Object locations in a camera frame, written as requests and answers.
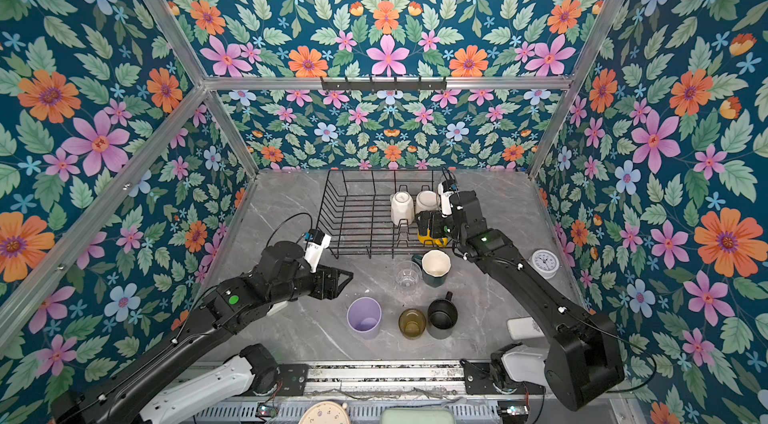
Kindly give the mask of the white mug red interior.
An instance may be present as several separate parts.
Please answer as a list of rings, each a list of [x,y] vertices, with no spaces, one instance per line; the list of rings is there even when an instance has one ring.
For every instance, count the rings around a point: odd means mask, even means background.
[[[419,192],[415,199],[415,214],[422,212],[439,211],[441,209],[440,196],[431,190]]]

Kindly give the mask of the cream white octagonal mug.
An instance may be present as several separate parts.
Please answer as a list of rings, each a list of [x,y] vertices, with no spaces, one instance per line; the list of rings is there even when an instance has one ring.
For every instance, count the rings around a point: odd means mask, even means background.
[[[390,216],[395,227],[408,226],[415,219],[413,197],[405,190],[399,190],[390,196]]]

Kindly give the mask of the lilac plastic cup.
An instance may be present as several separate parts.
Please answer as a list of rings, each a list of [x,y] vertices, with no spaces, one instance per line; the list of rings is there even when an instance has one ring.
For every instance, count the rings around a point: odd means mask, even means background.
[[[379,302],[371,297],[360,297],[353,301],[346,314],[347,324],[352,331],[367,340],[378,335],[382,316]]]

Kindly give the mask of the green mug white interior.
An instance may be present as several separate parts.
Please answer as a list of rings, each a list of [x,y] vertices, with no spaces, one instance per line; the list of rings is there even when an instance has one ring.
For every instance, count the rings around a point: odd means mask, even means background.
[[[451,259],[441,250],[413,254],[411,261],[421,269],[424,282],[433,288],[441,287],[451,270]]]

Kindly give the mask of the clear glass cup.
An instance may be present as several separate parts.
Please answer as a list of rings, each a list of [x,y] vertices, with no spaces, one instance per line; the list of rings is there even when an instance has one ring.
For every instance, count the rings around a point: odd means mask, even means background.
[[[413,268],[402,268],[395,276],[396,288],[403,294],[413,294],[421,287],[421,271]]]

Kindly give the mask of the yellow plastic mug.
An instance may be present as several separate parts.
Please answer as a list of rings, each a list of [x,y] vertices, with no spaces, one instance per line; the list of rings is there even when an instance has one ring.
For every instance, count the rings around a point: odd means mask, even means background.
[[[440,227],[425,227],[418,229],[418,240],[425,247],[446,247],[450,237],[446,236]]]

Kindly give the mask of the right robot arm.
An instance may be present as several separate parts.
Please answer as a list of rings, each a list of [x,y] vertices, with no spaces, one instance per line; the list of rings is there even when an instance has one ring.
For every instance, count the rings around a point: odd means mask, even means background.
[[[475,192],[443,196],[441,205],[439,211],[416,215],[419,233],[431,240],[446,238],[456,256],[501,284],[547,341],[543,347],[514,344],[502,353],[512,381],[543,386],[577,411],[625,380],[613,320],[589,313],[550,284],[506,234],[487,225]]]

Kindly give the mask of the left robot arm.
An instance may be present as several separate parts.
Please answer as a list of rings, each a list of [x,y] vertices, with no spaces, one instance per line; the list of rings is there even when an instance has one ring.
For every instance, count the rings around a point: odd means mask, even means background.
[[[84,393],[52,404],[55,423],[181,423],[229,397],[271,393],[278,365],[262,344],[243,348],[216,369],[175,384],[192,364],[282,304],[309,296],[339,297],[353,273],[320,264],[323,251],[281,241],[265,248],[248,272],[204,293],[181,326],[160,345]]]

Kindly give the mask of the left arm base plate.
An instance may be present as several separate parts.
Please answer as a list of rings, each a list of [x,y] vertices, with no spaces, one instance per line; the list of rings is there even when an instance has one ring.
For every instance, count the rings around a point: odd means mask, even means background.
[[[307,364],[280,364],[273,372],[272,384],[259,384],[254,388],[254,394],[270,398],[303,396],[309,369]]]

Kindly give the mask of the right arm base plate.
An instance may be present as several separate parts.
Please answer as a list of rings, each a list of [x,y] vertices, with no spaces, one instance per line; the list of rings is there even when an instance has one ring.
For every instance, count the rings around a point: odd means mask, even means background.
[[[546,388],[530,382],[514,381],[498,360],[460,359],[465,391],[469,395],[543,395]]]

